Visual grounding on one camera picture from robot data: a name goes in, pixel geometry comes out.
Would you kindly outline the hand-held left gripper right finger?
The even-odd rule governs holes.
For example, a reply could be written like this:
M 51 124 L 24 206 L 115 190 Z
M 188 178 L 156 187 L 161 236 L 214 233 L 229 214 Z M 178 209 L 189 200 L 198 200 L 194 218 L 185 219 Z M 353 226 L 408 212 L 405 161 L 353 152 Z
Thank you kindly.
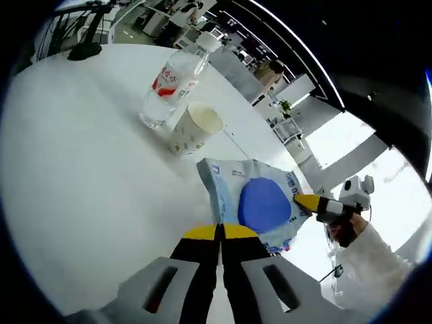
M 235 323 L 366 323 L 324 298 L 317 280 L 270 256 L 251 229 L 225 224 L 223 231 L 223 281 Z

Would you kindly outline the person's right hand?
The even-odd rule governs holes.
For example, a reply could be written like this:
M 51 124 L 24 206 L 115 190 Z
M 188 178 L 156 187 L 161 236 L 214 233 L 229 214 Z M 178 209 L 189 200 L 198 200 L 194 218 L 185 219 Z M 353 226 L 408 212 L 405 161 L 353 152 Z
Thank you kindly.
M 347 248 L 363 232 L 368 221 L 354 213 L 348 221 L 329 226 L 330 236 L 342 247 Z

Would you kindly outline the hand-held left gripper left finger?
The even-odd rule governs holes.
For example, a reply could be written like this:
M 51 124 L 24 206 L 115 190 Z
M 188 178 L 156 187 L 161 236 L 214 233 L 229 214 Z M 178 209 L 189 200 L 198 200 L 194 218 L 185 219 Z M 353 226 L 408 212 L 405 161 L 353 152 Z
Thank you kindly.
M 170 257 L 159 257 L 121 283 L 98 310 L 80 310 L 66 323 L 206 323 L 216 284 L 219 226 L 186 232 Z

